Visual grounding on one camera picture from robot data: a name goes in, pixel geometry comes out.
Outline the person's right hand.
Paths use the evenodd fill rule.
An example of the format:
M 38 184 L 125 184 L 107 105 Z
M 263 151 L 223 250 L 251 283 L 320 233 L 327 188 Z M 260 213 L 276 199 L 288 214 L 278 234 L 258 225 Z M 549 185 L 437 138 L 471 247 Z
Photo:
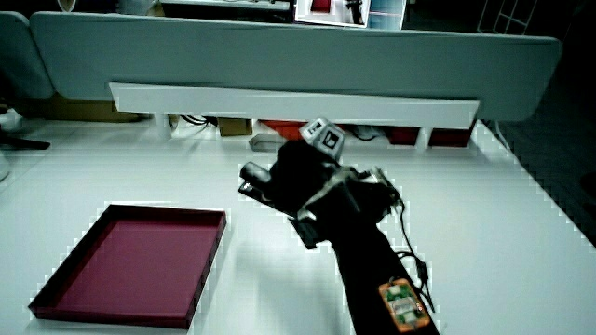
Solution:
M 299 128 L 301 138 L 288 141 L 271 167 L 268 196 L 294 211 L 300 221 L 375 224 L 402 204 L 399 192 L 374 167 L 359 171 L 339 163 L 345 133 L 325 118 Z

